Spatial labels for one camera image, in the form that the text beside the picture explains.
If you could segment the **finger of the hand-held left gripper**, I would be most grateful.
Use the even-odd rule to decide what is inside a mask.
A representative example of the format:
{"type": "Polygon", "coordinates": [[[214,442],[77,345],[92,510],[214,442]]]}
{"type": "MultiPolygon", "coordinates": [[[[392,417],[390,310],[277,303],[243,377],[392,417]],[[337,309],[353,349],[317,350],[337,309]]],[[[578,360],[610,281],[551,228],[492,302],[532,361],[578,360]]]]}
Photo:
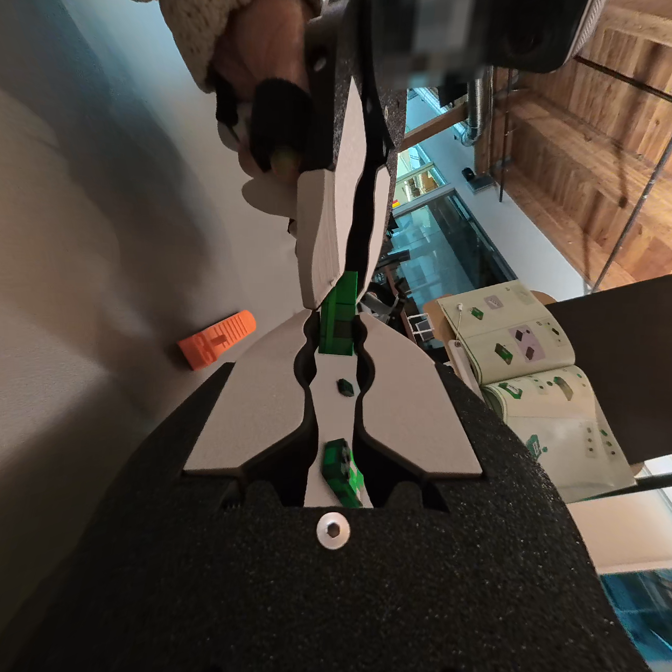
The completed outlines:
{"type": "Polygon", "coordinates": [[[351,79],[335,168],[307,171],[298,178],[296,254],[307,309],[319,308],[345,271],[366,144],[361,95],[351,79]]]}
{"type": "Polygon", "coordinates": [[[387,166],[381,166],[377,173],[374,184],[374,212],[372,220],[372,232],[367,247],[366,266],[362,276],[361,295],[364,296],[374,275],[376,265],[380,258],[384,231],[389,215],[389,195],[391,189],[391,176],[387,166]]]}

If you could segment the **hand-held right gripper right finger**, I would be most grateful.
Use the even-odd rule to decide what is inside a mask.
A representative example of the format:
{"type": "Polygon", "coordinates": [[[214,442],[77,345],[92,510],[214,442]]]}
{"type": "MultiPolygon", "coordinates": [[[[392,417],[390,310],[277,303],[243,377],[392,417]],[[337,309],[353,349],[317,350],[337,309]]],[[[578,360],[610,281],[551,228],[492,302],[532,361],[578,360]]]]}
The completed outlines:
{"type": "Polygon", "coordinates": [[[422,479],[480,477],[432,358],[371,315],[359,315],[356,327],[357,422],[372,449],[422,479]]]}

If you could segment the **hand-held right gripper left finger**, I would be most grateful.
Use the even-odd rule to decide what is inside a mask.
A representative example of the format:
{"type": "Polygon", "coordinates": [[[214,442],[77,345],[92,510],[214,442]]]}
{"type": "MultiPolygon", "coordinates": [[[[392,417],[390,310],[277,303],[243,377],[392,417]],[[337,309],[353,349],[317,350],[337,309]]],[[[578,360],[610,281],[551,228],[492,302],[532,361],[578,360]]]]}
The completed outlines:
{"type": "Polygon", "coordinates": [[[320,315],[304,309],[235,362],[186,463],[190,474],[243,476],[313,419],[320,315]]]}

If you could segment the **green and white lego assembly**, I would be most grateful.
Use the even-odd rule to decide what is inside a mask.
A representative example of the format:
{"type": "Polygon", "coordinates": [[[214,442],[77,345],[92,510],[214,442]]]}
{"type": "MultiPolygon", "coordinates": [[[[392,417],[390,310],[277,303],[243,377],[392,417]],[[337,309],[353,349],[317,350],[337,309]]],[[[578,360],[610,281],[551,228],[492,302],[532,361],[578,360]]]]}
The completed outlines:
{"type": "Polygon", "coordinates": [[[357,280],[357,272],[344,272],[324,299],[318,344],[320,354],[353,356],[352,324],[357,315],[357,280]]]}

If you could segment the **small lego creeper head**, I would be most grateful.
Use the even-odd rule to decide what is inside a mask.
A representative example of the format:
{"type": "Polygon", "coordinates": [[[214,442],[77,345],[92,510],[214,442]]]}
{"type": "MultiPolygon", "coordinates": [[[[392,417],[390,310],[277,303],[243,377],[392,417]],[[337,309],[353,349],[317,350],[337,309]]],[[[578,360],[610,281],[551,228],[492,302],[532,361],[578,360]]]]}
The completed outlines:
{"type": "Polygon", "coordinates": [[[364,506],[364,477],[356,466],[351,447],[345,438],[325,443],[321,473],[343,507],[364,506]]]}

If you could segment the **lego instruction book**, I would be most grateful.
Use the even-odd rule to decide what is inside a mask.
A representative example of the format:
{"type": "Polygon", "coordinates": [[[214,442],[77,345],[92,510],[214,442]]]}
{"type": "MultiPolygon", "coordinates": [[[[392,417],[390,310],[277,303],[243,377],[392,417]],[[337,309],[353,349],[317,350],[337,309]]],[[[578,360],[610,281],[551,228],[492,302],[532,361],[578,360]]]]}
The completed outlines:
{"type": "Polygon", "coordinates": [[[437,299],[485,401],[566,503],[636,479],[550,310],[518,280],[437,299]]]}

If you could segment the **person's left hand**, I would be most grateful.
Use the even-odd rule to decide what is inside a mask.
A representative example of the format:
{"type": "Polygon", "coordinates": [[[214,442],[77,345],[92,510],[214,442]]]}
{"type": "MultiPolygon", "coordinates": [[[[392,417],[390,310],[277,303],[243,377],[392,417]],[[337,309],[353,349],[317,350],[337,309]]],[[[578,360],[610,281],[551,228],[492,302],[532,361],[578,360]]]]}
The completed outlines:
{"type": "Polygon", "coordinates": [[[314,113],[305,32],[320,1],[251,1],[229,15],[210,74],[220,141],[250,177],[296,185],[314,113]]]}

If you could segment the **orange brick separator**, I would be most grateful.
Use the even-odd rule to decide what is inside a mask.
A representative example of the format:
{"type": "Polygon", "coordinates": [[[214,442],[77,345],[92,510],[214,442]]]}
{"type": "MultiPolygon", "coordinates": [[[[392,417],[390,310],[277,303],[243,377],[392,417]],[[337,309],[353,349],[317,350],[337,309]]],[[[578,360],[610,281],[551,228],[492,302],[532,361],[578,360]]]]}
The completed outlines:
{"type": "Polygon", "coordinates": [[[242,310],[185,339],[177,346],[193,371],[213,365],[230,348],[256,330],[256,320],[248,310],[242,310]]]}

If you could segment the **black backdrop panel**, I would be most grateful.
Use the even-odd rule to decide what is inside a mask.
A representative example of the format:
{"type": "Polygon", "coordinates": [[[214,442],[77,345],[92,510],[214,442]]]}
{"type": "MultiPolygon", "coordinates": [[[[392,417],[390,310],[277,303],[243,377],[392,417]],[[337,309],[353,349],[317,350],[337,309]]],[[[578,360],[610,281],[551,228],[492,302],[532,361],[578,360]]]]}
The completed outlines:
{"type": "Polygon", "coordinates": [[[671,454],[671,276],[549,304],[628,462],[671,454]]]}

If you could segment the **silver air duct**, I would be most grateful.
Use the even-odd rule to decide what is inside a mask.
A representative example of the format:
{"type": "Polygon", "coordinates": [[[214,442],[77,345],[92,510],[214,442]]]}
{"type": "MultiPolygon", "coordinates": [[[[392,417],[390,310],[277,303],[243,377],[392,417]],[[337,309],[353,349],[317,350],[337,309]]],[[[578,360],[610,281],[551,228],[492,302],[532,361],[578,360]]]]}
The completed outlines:
{"type": "Polygon", "coordinates": [[[473,147],[483,136],[492,114],[492,68],[483,76],[467,82],[467,116],[460,142],[465,147],[473,147]]]}

